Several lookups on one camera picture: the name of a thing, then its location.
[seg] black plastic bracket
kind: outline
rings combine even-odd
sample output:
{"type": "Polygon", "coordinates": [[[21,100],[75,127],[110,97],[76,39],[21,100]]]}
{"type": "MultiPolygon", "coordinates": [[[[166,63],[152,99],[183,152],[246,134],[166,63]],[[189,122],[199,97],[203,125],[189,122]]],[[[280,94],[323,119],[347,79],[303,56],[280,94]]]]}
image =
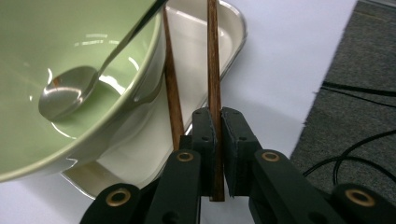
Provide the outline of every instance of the black plastic bracket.
{"type": "Polygon", "coordinates": [[[396,221],[396,208],[374,191],[360,185],[336,186],[330,203],[348,223],[389,224],[396,221]]]}
{"type": "Polygon", "coordinates": [[[216,146],[218,138],[213,126],[212,117],[207,107],[192,113],[191,149],[202,157],[202,195],[213,195],[213,183],[216,172],[216,146]]]}
{"type": "Polygon", "coordinates": [[[248,196],[254,180],[254,152],[262,147],[241,112],[223,107],[221,119],[224,174],[230,196],[248,196]]]}
{"type": "Polygon", "coordinates": [[[145,223],[199,223],[201,156],[192,150],[172,153],[145,223]]]}
{"type": "Polygon", "coordinates": [[[136,219],[140,198],[140,189],[133,185],[112,185],[96,197],[80,223],[129,223],[136,219]]]}
{"type": "MultiPolygon", "coordinates": [[[[250,207],[257,209],[260,207],[257,203],[264,198],[266,202],[262,206],[270,205],[275,223],[345,223],[285,155],[260,150],[254,156],[253,173],[259,188],[250,196],[250,207]]],[[[268,223],[256,218],[255,222],[268,223]]]]}

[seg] wooden chopstick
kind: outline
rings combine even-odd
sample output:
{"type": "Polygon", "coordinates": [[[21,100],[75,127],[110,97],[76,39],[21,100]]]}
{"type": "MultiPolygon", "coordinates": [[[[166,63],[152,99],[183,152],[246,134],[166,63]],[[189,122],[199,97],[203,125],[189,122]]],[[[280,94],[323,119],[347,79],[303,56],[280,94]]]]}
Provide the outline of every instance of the wooden chopstick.
{"type": "Polygon", "coordinates": [[[223,152],[221,149],[221,98],[219,71],[218,0],[207,0],[208,106],[218,138],[212,202],[224,202],[223,152]]]}
{"type": "Polygon", "coordinates": [[[174,151],[178,150],[180,136],[184,134],[183,118],[181,115],[180,100],[178,96],[177,77],[175,61],[172,51],[172,42],[169,32],[169,23],[166,7],[163,7],[163,26],[166,39],[166,59],[165,59],[165,84],[168,97],[169,118],[171,121],[172,142],[174,151]]]}

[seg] white surface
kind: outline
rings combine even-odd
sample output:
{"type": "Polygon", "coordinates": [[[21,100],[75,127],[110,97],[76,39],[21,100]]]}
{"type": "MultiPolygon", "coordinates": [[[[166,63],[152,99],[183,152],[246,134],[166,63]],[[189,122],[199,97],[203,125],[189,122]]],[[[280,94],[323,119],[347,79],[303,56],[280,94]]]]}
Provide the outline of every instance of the white surface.
{"type": "MultiPolygon", "coordinates": [[[[244,113],[263,147],[293,151],[356,0],[228,0],[247,43],[222,82],[222,104],[244,113]]],[[[252,223],[246,199],[209,203],[201,223],[252,223]]],[[[91,200],[59,175],[0,184],[0,223],[78,223],[91,200]]]]}

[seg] metal tray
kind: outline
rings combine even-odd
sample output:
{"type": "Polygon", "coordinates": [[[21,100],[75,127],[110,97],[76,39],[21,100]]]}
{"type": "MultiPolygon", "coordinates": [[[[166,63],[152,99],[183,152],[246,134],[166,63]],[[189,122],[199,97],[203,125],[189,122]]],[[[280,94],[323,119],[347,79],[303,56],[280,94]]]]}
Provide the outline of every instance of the metal tray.
{"type": "MultiPolygon", "coordinates": [[[[188,130],[191,113],[207,97],[206,0],[170,0],[166,9],[182,115],[188,130]]],[[[218,19],[219,64],[224,77],[245,43],[247,30],[242,14],[226,2],[219,2],[218,19]]],[[[141,132],[117,144],[99,160],[65,171],[63,177],[91,198],[120,182],[145,187],[158,175],[172,151],[164,85],[155,104],[141,132]]]]}

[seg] green bowl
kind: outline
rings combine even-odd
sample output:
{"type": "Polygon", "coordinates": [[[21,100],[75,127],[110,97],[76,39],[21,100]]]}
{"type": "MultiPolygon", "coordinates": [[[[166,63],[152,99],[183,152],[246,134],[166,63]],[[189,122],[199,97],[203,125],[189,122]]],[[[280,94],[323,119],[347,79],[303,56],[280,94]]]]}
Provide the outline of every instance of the green bowl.
{"type": "Polygon", "coordinates": [[[0,181],[94,161],[144,125],[162,78],[161,13],[109,65],[76,113],[50,122],[39,114],[38,99],[62,72],[99,68],[152,2],[1,2],[0,181]]]}

